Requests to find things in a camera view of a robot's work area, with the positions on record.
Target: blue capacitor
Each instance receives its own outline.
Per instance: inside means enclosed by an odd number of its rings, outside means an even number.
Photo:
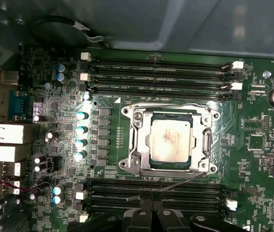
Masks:
[[[60,203],[63,203],[64,201],[64,196],[62,194],[58,195],[58,196],[55,196],[53,197],[53,203],[54,204],[60,204]]]
[[[67,77],[61,72],[56,75],[56,79],[61,83],[65,83],[67,81]]]
[[[77,142],[75,142],[75,147],[78,148],[78,149],[81,149],[86,144],[87,144],[87,141],[85,139],[78,140]]]
[[[78,120],[82,120],[82,119],[87,119],[88,118],[88,114],[85,112],[78,112],[76,115],[76,118]]]
[[[88,131],[87,127],[77,127],[75,129],[75,132],[77,133],[77,135],[81,135],[84,134]]]
[[[56,70],[57,70],[59,73],[66,73],[66,72],[67,72],[66,66],[63,65],[63,64],[57,65],[57,66],[56,66]]]
[[[80,151],[78,153],[75,153],[74,160],[77,162],[80,162],[85,156],[86,156],[86,153],[84,151]]]

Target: cpu socket lever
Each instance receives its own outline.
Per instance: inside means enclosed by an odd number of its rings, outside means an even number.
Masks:
[[[125,106],[130,119],[128,157],[122,170],[136,176],[193,178],[213,174],[211,128],[220,112],[206,105],[140,102]]]

